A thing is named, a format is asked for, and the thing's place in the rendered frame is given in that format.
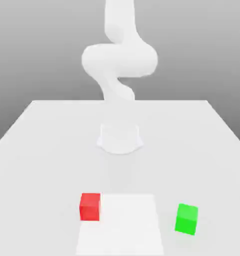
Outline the small red cube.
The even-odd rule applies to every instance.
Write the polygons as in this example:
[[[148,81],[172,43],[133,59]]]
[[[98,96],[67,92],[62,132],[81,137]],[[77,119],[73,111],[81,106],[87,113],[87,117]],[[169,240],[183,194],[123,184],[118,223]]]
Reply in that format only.
[[[81,221],[100,220],[100,193],[82,193],[79,204]]]

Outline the small green cube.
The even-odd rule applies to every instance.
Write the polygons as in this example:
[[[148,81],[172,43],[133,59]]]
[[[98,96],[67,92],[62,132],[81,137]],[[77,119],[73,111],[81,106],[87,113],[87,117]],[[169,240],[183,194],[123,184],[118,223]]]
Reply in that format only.
[[[175,231],[194,236],[198,221],[198,207],[180,203],[178,205]]]

